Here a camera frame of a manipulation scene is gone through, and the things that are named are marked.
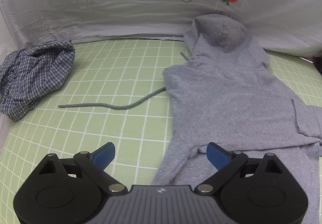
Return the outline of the grey zip hoodie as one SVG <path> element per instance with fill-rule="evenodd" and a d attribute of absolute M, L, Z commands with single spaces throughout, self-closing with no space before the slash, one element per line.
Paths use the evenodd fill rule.
<path fill-rule="evenodd" d="M 308 196 L 304 223 L 318 223 L 321 108 L 272 75 L 260 44 L 229 17 L 194 18 L 185 44 L 192 58 L 163 72 L 173 134 L 153 185 L 196 187 L 210 177 L 211 142 L 253 158 L 272 152 Z"/>

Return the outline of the green grid mat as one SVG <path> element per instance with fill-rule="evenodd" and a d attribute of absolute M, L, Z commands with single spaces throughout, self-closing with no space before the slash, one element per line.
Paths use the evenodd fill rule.
<path fill-rule="evenodd" d="M 163 71 L 190 55 L 183 42 L 107 40 L 75 46 L 74 66 L 60 90 L 43 97 L 1 131 L 1 223 L 18 223 L 13 200 L 48 153 L 70 158 L 112 142 L 116 157 L 107 172 L 131 187 L 152 182 L 172 138 L 173 116 L 162 92 L 129 110 L 75 107 L 75 103 L 131 104 L 164 86 Z"/>

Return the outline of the blue checked shirt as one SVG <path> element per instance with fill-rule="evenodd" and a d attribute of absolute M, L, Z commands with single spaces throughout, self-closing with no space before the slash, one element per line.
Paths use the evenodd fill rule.
<path fill-rule="evenodd" d="M 71 41 L 51 41 L 8 54 L 1 64 L 1 113 L 18 121 L 65 83 L 74 63 Z"/>

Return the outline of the white printed carrot sheet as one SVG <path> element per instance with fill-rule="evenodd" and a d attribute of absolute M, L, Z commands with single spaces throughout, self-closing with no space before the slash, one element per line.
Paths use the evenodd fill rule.
<path fill-rule="evenodd" d="M 321 51 L 321 0 L 1 0 L 1 13 L 18 47 L 108 37 L 180 40 L 193 18 L 217 13 L 242 23 L 264 48 Z"/>

